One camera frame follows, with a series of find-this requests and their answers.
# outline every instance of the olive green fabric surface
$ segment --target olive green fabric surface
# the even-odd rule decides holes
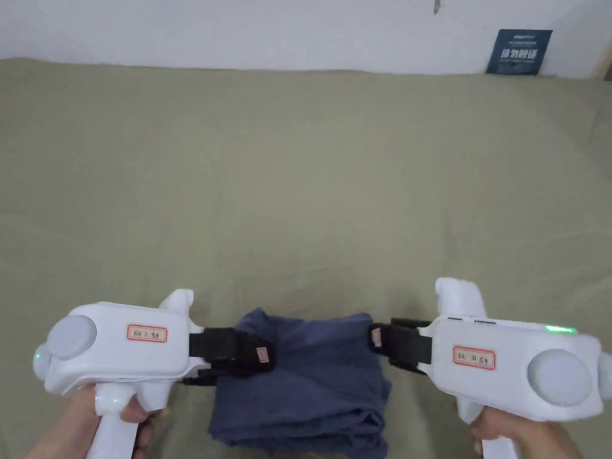
[[[77,305],[433,319],[442,275],[612,351],[611,83],[0,61],[2,458],[64,402],[31,361]],[[474,456],[452,397],[384,372],[389,458]],[[177,387],[151,457],[265,457],[211,440],[213,399]],[[608,408],[569,427],[586,457]]]

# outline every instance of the blue sign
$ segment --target blue sign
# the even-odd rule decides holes
[[[537,75],[552,33],[552,30],[500,30],[487,73]]]

